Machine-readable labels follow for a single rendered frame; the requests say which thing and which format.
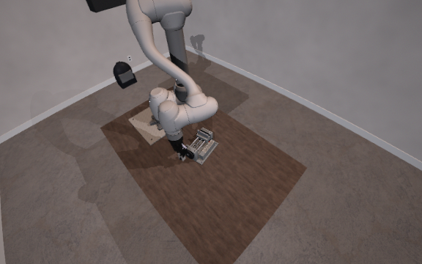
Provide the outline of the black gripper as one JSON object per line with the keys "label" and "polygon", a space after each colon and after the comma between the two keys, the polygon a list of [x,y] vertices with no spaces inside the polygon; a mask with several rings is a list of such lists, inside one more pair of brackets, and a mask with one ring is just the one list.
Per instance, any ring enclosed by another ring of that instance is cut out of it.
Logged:
{"label": "black gripper", "polygon": [[178,154],[179,158],[181,156],[182,161],[184,161],[185,160],[185,155],[187,153],[188,146],[185,146],[184,145],[184,143],[183,143],[183,136],[179,140],[170,141],[170,142],[171,142],[171,146],[173,147],[174,151],[177,151],[177,154]]}

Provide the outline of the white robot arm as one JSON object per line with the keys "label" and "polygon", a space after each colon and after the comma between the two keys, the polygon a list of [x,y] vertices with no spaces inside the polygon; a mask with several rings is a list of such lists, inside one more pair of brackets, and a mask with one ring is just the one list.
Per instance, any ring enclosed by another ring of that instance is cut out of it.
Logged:
{"label": "white robot arm", "polygon": [[[173,90],[158,87],[149,94],[154,118],[149,124],[163,129],[171,141],[182,138],[186,125],[204,121],[218,111],[217,100],[205,96],[189,76],[183,26],[192,8],[191,0],[126,0],[129,24],[145,56],[176,81]],[[171,61],[155,47],[152,24],[157,22],[165,30]]]}

